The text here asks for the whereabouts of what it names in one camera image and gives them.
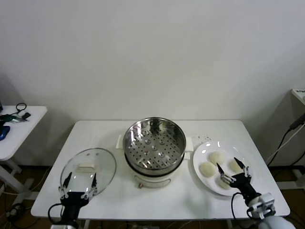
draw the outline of steamed bun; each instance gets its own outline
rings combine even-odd
[[[224,153],[218,151],[212,152],[209,159],[214,165],[217,165],[217,163],[221,165],[225,161]]]
[[[227,184],[227,183],[224,183],[220,177],[218,177],[217,179],[217,183],[220,187],[222,187],[223,189],[226,189],[226,190],[229,190],[231,187]]]
[[[243,170],[239,167],[239,165],[237,164],[237,162],[234,159],[232,159],[231,162],[229,163],[229,167],[235,173],[243,172]]]
[[[216,167],[209,161],[203,162],[200,165],[200,172],[205,177],[212,177],[217,172]]]

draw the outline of white table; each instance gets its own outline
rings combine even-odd
[[[184,160],[177,176],[160,189],[138,188],[123,150],[115,149],[118,136],[124,134],[133,121],[79,121],[75,124],[64,147],[49,173],[31,209],[36,217],[47,217],[48,208],[60,201],[58,186],[63,167],[78,152],[102,147],[116,159],[116,174],[109,186],[81,208],[80,219],[119,220],[199,220],[231,219],[230,197],[210,191],[193,171],[192,160]],[[288,215],[290,209],[272,178],[264,160],[256,149],[246,128],[240,121],[176,121],[186,136],[208,135],[212,140],[226,140],[248,154],[257,169],[253,186],[260,193],[270,192],[275,198],[277,215]],[[234,211],[238,218],[246,218],[246,205],[236,197]],[[60,207],[51,216],[58,217]]]
[[[3,180],[7,185],[11,186],[18,193],[27,191],[34,180],[30,178],[23,185],[16,178],[14,178],[16,172],[21,172],[21,168],[10,158],[14,156],[17,149],[46,114],[47,108],[45,106],[28,106],[26,111],[31,114],[31,116],[28,118],[28,122],[5,123],[4,125],[10,126],[10,131],[8,132],[7,136],[0,141],[0,161],[4,161],[4,163],[12,169],[12,172],[8,173],[2,166],[0,166],[0,179]],[[16,112],[15,106],[3,106],[3,111],[0,113],[0,115],[12,114],[14,112]],[[0,189],[0,195],[2,194],[3,190],[4,186],[2,186]],[[19,195],[14,204],[22,202],[24,198],[33,199],[36,197],[35,195],[37,194],[27,193],[27,195]]]

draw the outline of stainless steel steamer basket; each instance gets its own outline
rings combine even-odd
[[[185,136],[174,122],[151,117],[133,124],[124,136],[125,158],[139,174],[165,176],[182,162]]]

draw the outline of glass lid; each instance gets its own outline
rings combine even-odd
[[[61,186],[67,192],[88,192],[97,188],[101,193],[112,181],[116,170],[115,158],[102,148],[84,150],[71,158],[61,173]]]

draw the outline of white plate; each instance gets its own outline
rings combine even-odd
[[[199,179],[211,190],[214,192],[217,192],[223,196],[232,196],[235,192],[239,192],[236,188],[230,188],[229,190],[222,188],[218,185],[218,179],[220,177],[220,174],[218,172],[218,168],[216,174],[213,177],[207,178],[200,172],[200,165],[205,161],[209,160],[209,155],[212,152],[223,152],[225,155],[225,162],[221,165],[221,168],[224,170],[224,172],[229,175],[233,176],[236,173],[231,170],[229,163],[231,160],[234,160],[234,157],[236,157],[239,160],[244,160],[245,165],[249,166],[249,172],[252,176],[251,183],[253,181],[253,173],[251,170],[251,166],[249,164],[249,160],[234,146],[230,145],[226,142],[219,142],[219,141],[210,141],[203,143],[202,145],[198,146],[196,151],[193,155],[193,166],[195,169],[195,172]]]

